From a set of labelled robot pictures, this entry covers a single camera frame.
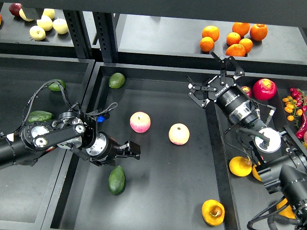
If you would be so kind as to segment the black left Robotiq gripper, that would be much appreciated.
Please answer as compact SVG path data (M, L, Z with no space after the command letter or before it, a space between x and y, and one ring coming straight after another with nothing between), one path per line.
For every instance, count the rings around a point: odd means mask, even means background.
M92 140L85 139L82 144L89 162L96 165L108 165L114 158L134 158L140 160L141 147L133 141L126 141L124 145L119 144L104 132L96 133Z

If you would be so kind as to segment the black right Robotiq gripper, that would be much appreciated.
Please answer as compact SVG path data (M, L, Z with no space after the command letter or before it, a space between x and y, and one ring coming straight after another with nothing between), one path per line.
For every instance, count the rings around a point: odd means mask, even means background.
M202 93L205 92L202 85L196 84L188 75L188 96L200 108L206 108L208 103L215 103L222 113L228 118L231 124L249 125L254 122L254 112L250 105L250 99L246 93L235 83L236 79L245 76L244 70L233 56L217 56L214 52L211 55L220 64L220 76L208 79L203 83L211 89L207 90L207 98ZM227 77L227 70L232 66L233 77Z

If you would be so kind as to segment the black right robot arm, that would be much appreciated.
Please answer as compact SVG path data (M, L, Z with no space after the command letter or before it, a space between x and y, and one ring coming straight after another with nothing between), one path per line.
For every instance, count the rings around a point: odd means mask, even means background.
M201 108L215 103L227 118L236 135L246 134L251 142L243 152L256 164L256 171L269 193L281 192L284 204L280 209L269 206L252 218L247 228L266 219L271 230L276 221L294 225L298 230L307 227L307 151L288 126L269 127L275 107L270 107L266 121L260 117L260 103L250 98L236 83L245 75L234 57L214 56L220 73L202 84L189 83L189 97ZM280 215L289 207L295 218Z

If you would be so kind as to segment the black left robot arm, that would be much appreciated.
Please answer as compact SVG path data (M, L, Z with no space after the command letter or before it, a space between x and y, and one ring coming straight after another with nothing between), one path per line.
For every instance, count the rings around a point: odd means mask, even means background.
M56 84L69 107L58 119L29 122L27 113L21 125L11 134L0 136L0 167L36 164L38 159L59 147L71 151L77 157L96 166L108 165L116 158L140 159L141 148L128 140L119 145L106 133L98 130L99 119L107 120L117 107L111 103L106 109L84 113L78 103L71 104L64 87L57 79L45 82L30 98L26 108L30 110L37 95L45 88Z

